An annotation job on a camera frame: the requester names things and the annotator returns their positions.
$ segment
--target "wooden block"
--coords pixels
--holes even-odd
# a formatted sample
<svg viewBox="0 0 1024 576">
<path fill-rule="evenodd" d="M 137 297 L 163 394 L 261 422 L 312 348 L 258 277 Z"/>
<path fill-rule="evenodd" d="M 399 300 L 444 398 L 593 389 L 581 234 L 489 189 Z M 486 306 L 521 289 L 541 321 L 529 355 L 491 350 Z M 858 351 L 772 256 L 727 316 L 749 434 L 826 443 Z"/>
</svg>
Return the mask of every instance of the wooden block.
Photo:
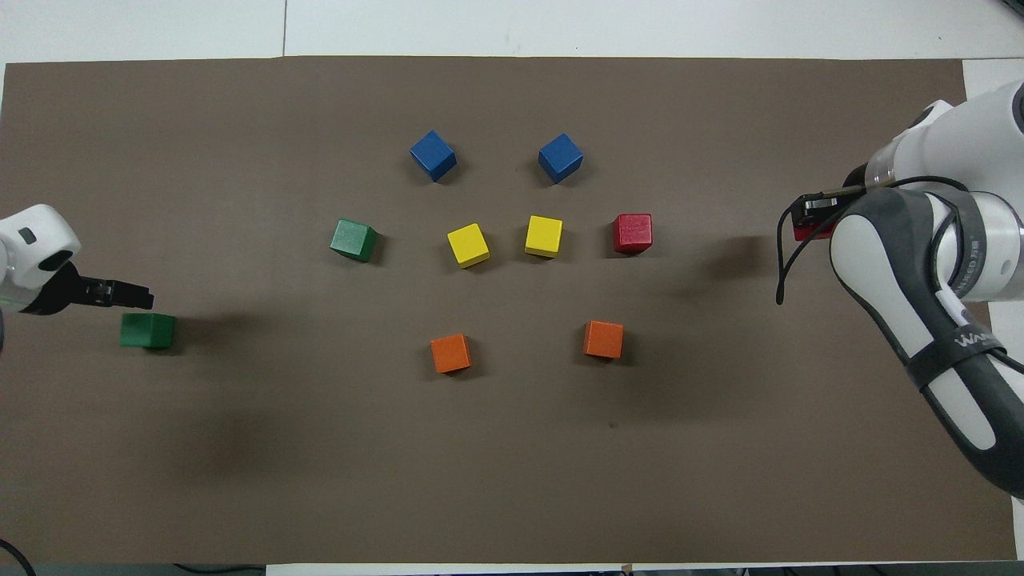
<svg viewBox="0 0 1024 576">
<path fill-rule="evenodd" d="M 600 320 L 588 322 L 583 337 L 584 354 L 601 358 L 621 358 L 625 331 L 622 324 L 614 322 Z"/>
<path fill-rule="evenodd" d="M 377 231 L 367 224 L 342 218 L 334 229 L 331 249 L 362 262 L 370 261 L 377 245 Z"/>
<path fill-rule="evenodd" d="M 544 216 L 530 216 L 526 228 L 526 253 L 554 258 L 562 241 L 562 221 Z"/>
<path fill-rule="evenodd" d="M 639 254 L 654 242 L 650 214 L 618 214 L 612 229 L 615 252 Z"/>
<path fill-rule="evenodd" d="M 444 336 L 430 340 L 430 352 L 434 355 L 434 369 L 445 374 L 472 366 L 469 359 L 469 343 L 465 334 Z"/>
<path fill-rule="evenodd" d="M 561 133 L 546 143 L 537 157 L 552 183 L 558 183 L 583 164 L 583 153 L 567 134 Z"/>
<path fill-rule="evenodd" d="M 430 130 L 427 135 L 420 138 L 420 141 L 413 145 L 409 153 L 435 182 L 454 168 L 457 162 L 455 151 L 434 130 Z"/>
<path fill-rule="evenodd" d="M 169 348 L 174 342 L 174 317 L 153 313 L 121 316 L 121 345 Z"/>
<path fill-rule="evenodd" d="M 450 232 L 449 244 L 452 245 L 455 261 L 459 262 L 459 268 L 462 269 L 478 264 L 490 257 L 487 243 L 483 240 L 483 232 L 476 222 Z"/>
</svg>

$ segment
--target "yellow cube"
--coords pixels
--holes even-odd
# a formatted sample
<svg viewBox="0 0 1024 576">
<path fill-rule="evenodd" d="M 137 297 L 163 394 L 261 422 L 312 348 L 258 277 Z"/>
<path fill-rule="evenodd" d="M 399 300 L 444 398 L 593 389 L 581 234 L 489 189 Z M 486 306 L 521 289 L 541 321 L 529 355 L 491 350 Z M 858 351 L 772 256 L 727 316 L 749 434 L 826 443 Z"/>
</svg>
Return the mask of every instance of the yellow cube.
<svg viewBox="0 0 1024 576">
<path fill-rule="evenodd" d="M 562 241 L 562 221 L 544 216 L 530 216 L 526 228 L 526 253 L 554 258 Z"/>
<path fill-rule="evenodd" d="M 476 222 L 450 232 L 449 244 L 452 245 L 452 253 L 455 254 L 455 261 L 459 262 L 459 268 L 469 268 L 490 257 L 487 243 L 483 241 L 483 233 L 480 232 L 480 224 Z"/>
</svg>

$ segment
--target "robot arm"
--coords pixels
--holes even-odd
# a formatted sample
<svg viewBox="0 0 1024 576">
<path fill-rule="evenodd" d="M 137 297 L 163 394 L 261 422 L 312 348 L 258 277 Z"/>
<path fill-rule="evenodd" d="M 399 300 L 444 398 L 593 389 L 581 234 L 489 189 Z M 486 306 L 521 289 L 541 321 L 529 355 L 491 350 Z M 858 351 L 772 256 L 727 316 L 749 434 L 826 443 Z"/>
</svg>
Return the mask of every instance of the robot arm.
<svg viewBox="0 0 1024 576">
<path fill-rule="evenodd" d="M 984 196 L 986 210 L 1013 215 Z M 967 266 L 956 265 L 956 235 L 943 227 L 950 213 L 931 194 L 870 192 L 837 224 L 833 268 L 964 455 L 990 482 L 1024 497 L 1024 375 L 990 355 L 999 342 L 948 285 L 950 274 Z"/>
<path fill-rule="evenodd" d="M 1024 295 L 1022 161 L 1024 85 L 955 108 L 935 102 L 863 172 L 855 171 L 866 194 L 836 214 L 830 247 L 840 282 L 879 325 L 957 447 L 1018 498 L 1024 498 L 1024 367 L 962 299 Z M 934 182 L 886 188 L 922 176 L 985 192 Z M 805 207 L 805 214 L 813 209 Z"/>
<path fill-rule="evenodd" d="M 82 248 L 53 208 L 37 204 L 0 219 L 0 313 L 56 314 L 69 304 L 153 308 L 148 288 L 79 276 Z M 0 348 L 3 347 L 0 314 Z"/>
</svg>

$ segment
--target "green cube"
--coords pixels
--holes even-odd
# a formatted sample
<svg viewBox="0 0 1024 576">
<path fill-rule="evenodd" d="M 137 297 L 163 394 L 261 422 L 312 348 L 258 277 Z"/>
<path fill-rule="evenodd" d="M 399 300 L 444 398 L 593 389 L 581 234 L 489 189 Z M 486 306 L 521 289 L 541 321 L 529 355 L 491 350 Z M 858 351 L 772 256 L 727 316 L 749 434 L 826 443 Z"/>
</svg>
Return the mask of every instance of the green cube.
<svg viewBox="0 0 1024 576">
<path fill-rule="evenodd" d="M 121 345 L 169 348 L 174 339 L 174 317 L 163 314 L 126 314 L 121 317 Z"/>
<path fill-rule="evenodd" d="M 338 220 L 338 228 L 334 229 L 331 249 L 342 256 L 369 262 L 376 244 L 377 231 L 367 224 L 342 218 Z"/>
</svg>

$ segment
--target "black strap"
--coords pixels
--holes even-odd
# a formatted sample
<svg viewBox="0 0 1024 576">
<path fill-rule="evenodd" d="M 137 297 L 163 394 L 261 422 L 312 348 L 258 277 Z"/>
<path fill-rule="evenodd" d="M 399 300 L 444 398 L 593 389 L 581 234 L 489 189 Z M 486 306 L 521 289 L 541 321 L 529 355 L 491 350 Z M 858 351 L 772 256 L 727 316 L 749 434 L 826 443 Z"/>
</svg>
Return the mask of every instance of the black strap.
<svg viewBox="0 0 1024 576">
<path fill-rule="evenodd" d="M 936 338 L 913 355 L 913 358 L 907 361 L 905 368 L 920 392 L 957 362 L 992 348 L 1007 352 L 988 328 L 971 323 Z"/>
<path fill-rule="evenodd" d="M 959 241 L 961 254 L 956 262 L 956 275 L 950 280 L 949 287 L 953 289 L 957 298 L 963 298 L 978 283 L 981 269 L 985 264 L 985 251 L 988 248 L 985 242 L 985 222 L 981 219 L 978 203 L 970 193 L 946 190 L 928 191 L 928 194 L 952 204 L 956 211 L 959 223 L 956 237 Z"/>
</svg>

